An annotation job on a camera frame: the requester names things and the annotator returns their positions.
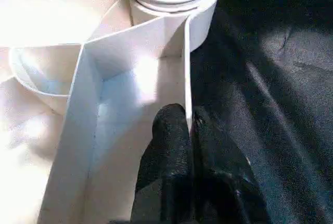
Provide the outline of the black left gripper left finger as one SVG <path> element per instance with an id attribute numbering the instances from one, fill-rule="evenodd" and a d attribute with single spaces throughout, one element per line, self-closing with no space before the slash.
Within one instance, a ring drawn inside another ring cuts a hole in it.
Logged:
<path id="1" fill-rule="evenodd" d="M 140 159 L 131 221 L 187 223 L 193 211 L 193 150 L 185 109 L 168 104 L 156 114 Z"/>

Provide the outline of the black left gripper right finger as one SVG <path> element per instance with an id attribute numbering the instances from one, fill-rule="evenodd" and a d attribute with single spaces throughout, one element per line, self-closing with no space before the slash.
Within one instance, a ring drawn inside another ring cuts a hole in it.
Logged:
<path id="1" fill-rule="evenodd" d="M 203 107 L 193 120 L 196 218 L 200 223 L 271 223 L 246 156 Z"/>

